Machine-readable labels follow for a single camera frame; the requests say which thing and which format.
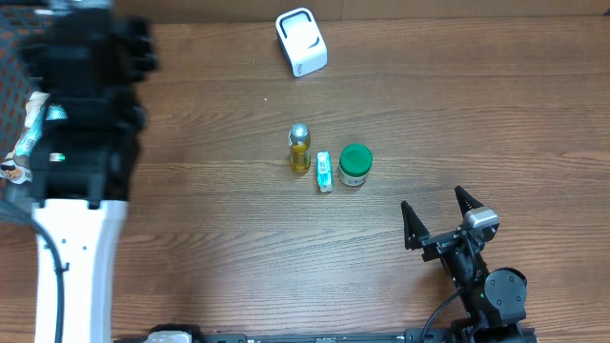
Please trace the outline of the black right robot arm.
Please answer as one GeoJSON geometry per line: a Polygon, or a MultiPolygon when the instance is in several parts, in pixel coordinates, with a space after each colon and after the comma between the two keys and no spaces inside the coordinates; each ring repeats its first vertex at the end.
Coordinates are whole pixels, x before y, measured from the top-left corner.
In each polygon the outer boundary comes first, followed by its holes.
{"type": "Polygon", "coordinates": [[[527,279],[513,268],[489,271],[481,252],[499,228],[499,217],[461,186],[455,187],[462,222],[453,231],[432,236],[412,206],[403,201],[404,242],[421,250],[425,262],[439,260],[456,292],[430,315],[417,338],[421,342],[535,342],[535,331],[524,330],[527,279]],[[460,299],[466,316],[442,333],[432,326],[440,313],[460,299]]]}

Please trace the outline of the yellow liquid bottle silver cap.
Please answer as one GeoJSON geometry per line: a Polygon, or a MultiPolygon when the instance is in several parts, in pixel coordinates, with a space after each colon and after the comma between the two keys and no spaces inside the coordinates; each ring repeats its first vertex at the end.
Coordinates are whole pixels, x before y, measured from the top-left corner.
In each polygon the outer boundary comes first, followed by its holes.
{"type": "Polygon", "coordinates": [[[309,128],[301,122],[295,123],[289,130],[290,166],[293,172],[304,174],[311,167],[311,135],[309,128]]]}

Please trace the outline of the teal snack packet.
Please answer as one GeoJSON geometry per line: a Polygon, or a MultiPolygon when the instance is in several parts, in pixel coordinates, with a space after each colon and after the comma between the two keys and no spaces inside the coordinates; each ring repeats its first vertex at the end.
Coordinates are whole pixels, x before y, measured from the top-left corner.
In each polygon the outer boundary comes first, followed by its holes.
{"type": "Polygon", "coordinates": [[[67,115],[64,110],[58,105],[51,105],[48,110],[46,105],[31,107],[27,110],[25,127],[17,141],[13,160],[15,163],[24,168],[30,167],[31,151],[42,135],[42,125],[45,120],[65,119],[67,115]]]}

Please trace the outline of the small teal tissue pack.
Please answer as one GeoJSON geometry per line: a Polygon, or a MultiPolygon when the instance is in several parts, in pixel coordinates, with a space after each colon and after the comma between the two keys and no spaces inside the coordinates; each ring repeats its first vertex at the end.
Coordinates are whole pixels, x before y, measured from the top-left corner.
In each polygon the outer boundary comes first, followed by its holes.
{"type": "Polygon", "coordinates": [[[321,192],[332,192],[334,190],[334,175],[332,158],[328,151],[320,151],[316,154],[316,180],[321,192]]]}

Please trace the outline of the beige Pantree snack pouch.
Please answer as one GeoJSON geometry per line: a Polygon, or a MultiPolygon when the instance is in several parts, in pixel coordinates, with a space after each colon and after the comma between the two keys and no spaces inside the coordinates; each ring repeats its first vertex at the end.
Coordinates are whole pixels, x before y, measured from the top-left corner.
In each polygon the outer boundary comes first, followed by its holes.
{"type": "Polygon", "coordinates": [[[1,164],[1,177],[14,184],[31,182],[31,151],[42,135],[44,106],[49,94],[35,91],[25,106],[26,119],[20,136],[1,164]]]}

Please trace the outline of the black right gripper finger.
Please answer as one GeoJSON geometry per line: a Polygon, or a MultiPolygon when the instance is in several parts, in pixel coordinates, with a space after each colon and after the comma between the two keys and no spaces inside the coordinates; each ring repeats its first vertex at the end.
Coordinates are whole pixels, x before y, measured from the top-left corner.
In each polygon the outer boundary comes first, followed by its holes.
{"type": "Polygon", "coordinates": [[[461,186],[455,187],[457,202],[462,215],[468,211],[483,207],[483,204],[476,200],[469,192],[461,186]]]}
{"type": "Polygon", "coordinates": [[[404,222],[405,248],[407,250],[421,249],[423,241],[430,237],[429,231],[408,202],[401,202],[401,211],[404,222]]]}

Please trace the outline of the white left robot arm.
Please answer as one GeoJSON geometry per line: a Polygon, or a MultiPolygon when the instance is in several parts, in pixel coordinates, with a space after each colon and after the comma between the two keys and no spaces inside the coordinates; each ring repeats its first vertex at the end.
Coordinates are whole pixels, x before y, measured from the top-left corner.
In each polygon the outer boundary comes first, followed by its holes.
{"type": "Polygon", "coordinates": [[[111,340],[112,279],[146,112],[135,85],[158,59],[147,20],[109,1],[51,1],[51,27],[18,46],[47,95],[30,153],[38,342],[111,340]]]}

